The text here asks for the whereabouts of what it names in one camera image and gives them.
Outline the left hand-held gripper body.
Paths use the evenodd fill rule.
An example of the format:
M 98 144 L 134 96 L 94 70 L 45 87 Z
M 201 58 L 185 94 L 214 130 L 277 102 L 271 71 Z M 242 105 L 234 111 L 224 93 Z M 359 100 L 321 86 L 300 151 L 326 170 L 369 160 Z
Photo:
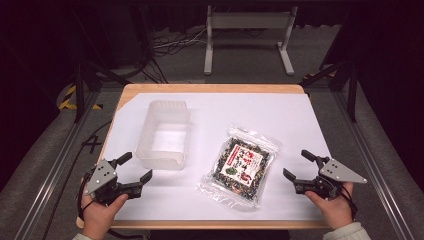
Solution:
M 103 205 L 112 204 L 119 196 L 126 194 L 129 199 L 140 198 L 144 183 L 142 181 L 121 184 L 118 182 L 116 167 L 127 162 L 127 159 L 101 160 L 86 183 L 83 190 L 85 196 L 90 195 Z

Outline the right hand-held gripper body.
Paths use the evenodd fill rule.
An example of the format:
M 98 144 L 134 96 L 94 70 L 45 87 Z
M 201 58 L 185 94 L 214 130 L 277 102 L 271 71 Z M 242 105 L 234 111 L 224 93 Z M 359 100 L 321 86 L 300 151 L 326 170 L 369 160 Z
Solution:
M 320 156 L 306 156 L 318 166 L 318 175 L 313 180 L 294 180 L 294 189 L 297 194 L 312 191 L 321 198 L 337 198 L 342 194 L 343 184 L 346 182 L 366 184 L 368 180 L 354 172 L 341 162 Z

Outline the translucent plastic container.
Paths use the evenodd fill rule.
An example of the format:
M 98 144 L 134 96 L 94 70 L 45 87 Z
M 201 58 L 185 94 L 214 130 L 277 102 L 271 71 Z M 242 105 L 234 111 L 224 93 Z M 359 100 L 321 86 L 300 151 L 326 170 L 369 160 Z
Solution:
M 182 170 L 190 125 L 185 101 L 149 104 L 135 155 L 147 169 Z

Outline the clear bag of dried mix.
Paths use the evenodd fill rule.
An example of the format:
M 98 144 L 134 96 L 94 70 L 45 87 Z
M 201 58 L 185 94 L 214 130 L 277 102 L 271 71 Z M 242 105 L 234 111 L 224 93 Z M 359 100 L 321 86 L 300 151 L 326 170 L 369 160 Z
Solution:
M 255 211 L 260 207 L 269 168 L 280 149 L 278 140 L 232 125 L 212 169 L 202 177 L 197 190 L 238 211 Z

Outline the person's right hand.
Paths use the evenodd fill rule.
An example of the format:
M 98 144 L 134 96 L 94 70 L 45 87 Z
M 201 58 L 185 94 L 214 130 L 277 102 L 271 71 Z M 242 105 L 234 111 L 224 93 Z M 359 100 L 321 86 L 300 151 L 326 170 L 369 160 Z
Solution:
M 347 226 L 353 222 L 351 207 L 342 196 L 333 200 L 325 200 L 312 191 L 306 191 L 305 196 L 318 207 L 332 230 Z

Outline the person's left hand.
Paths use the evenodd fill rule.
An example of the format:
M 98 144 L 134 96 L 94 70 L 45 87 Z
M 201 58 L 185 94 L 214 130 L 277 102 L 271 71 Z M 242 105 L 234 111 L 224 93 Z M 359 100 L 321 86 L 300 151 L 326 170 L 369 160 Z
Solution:
M 104 240 L 116 214 L 127 199 L 128 195 L 122 194 L 111 205 L 105 206 L 96 203 L 90 195 L 82 195 L 84 227 L 81 234 L 93 240 Z

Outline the person's right sleeve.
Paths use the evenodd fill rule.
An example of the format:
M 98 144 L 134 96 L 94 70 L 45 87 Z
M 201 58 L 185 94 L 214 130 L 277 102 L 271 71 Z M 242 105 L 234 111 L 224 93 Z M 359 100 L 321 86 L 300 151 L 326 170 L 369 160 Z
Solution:
M 322 240 L 371 240 L 360 222 L 353 222 L 323 235 Z

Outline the black tripod stand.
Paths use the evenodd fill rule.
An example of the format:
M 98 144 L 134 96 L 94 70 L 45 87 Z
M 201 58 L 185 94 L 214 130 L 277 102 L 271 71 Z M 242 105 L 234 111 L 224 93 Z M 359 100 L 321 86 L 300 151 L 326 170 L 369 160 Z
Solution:
M 356 95 L 357 95 L 357 69 L 353 61 L 342 61 L 332 64 L 314 75 L 303 79 L 299 85 L 303 88 L 312 85 L 327 75 L 334 73 L 334 77 L 328 84 L 332 92 L 340 92 L 345 85 L 348 85 L 347 113 L 352 122 L 356 122 Z
M 70 18 L 68 20 L 70 27 L 67 28 L 68 39 L 71 44 L 71 53 L 74 54 L 75 62 L 75 86 L 76 86 L 76 106 L 77 113 L 75 122 L 79 123 L 82 121 L 87 110 L 90 106 L 85 101 L 84 90 L 88 88 L 89 92 L 99 92 L 102 84 L 97 72 L 102 73 L 107 78 L 111 79 L 122 86 L 129 84 L 129 81 L 123 77 L 103 68 L 96 63 L 90 62 L 86 59 L 84 45 L 82 41 L 82 30 L 80 26 L 80 20 L 76 15 L 73 8 L 70 8 Z

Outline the white paper sheet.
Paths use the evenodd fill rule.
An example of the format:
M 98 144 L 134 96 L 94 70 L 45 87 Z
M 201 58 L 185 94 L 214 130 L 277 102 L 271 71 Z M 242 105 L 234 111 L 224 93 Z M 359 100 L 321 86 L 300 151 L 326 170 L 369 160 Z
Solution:
M 300 179 L 317 174 L 315 164 L 301 156 L 308 150 L 329 153 L 310 100 L 305 94 L 140 93 L 122 106 L 105 144 L 103 156 L 113 159 L 134 152 L 148 106 L 156 100 L 183 101 L 190 112 L 185 166 L 159 171 L 144 186 L 140 198 L 125 203 L 120 220 L 318 220 L 319 210 L 298 195 L 282 174 L 288 169 Z M 212 168 L 230 125 L 253 130 L 279 142 L 258 209 L 240 211 L 201 193 L 197 185 Z

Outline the yellow black hazard tape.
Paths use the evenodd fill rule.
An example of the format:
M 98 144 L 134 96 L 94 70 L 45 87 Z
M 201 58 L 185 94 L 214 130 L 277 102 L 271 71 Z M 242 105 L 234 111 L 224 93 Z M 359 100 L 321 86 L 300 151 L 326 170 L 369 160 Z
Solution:
M 71 103 L 71 98 L 75 92 L 76 92 L 76 85 L 72 84 L 66 91 L 62 102 L 59 104 L 60 109 L 71 109 L 71 110 L 77 109 L 77 105 Z

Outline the aluminium floor rail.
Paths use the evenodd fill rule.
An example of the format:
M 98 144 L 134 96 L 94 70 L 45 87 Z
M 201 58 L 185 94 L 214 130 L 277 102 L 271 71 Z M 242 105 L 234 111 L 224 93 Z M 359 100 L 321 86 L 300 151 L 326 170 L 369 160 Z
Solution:
M 378 168 L 374 157 L 365 141 L 365 138 L 356 123 L 351 120 L 347 111 L 347 102 L 341 93 L 334 93 L 333 98 L 342 112 L 343 118 L 347 123 L 356 144 L 361 153 L 362 162 L 369 175 L 369 181 L 373 184 L 376 193 L 383 205 L 383 208 L 397 234 L 399 240 L 416 240 L 411 229 L 409 228 L 399 205 L 397 204 L 392 191 L 387 185 L 380 169 Z
M 61 110 L 59 116 L 43 132 L 31 147 L 14 174 L 14 202 L 19 204 L 15 218 L 22 219 L 12 240 L 28 240 L 33 233 L 69 157 L 95 104 L 99 92 L 89 92 L 83 106 L 85 110 L 79 120 L 76 111 Z

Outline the white metal stand frame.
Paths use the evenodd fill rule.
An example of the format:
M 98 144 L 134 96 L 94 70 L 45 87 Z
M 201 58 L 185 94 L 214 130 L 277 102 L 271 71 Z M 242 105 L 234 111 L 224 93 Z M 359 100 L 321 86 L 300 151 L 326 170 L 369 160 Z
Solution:
M 213 30 L 214 29 L 282 29 L 284 36 L 276 43 L 286 74 L 292 76 L 294 68 L 288 55 L 287 46 L 291 36 L 298 7 L 283 12 L 215 12 L 207 8 L 206 50 L 204 74 L 211 75 L 213 67 Z

